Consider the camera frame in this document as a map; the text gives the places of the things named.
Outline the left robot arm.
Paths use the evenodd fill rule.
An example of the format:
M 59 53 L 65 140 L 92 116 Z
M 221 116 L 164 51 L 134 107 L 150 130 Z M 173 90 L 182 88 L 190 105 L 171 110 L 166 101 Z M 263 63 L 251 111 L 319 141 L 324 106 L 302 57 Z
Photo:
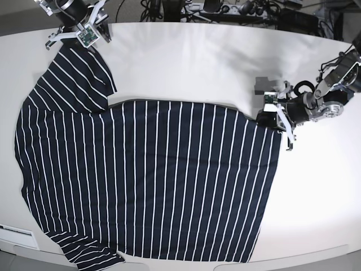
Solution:
M 289 151 L 296 140 L 297 126 L 341 115 L 344 106 L 360 93 L 360 35 L 338 57 L 321 64 L 316 82 L 313 85 L 303 80 L 293 86 L 285 81 L 281 90 L 264 92 L 263 109 L 256 123 L 286 133 Z

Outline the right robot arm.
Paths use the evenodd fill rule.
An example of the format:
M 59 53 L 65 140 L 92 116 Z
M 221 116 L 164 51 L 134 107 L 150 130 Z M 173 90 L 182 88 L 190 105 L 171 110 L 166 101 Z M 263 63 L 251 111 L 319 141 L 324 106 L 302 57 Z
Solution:
M 61 25 L 55 33 L 49 35 L 45 43 L 47 50 L 57 42 L 76 44 L 89 49 L 103 39 L 109 43 L 112 38 L 109 31 L 109 16 L 104 10 L 106 1 L 86 3 L 85 1 L 37 1 L 48 16 L 55 15 Z

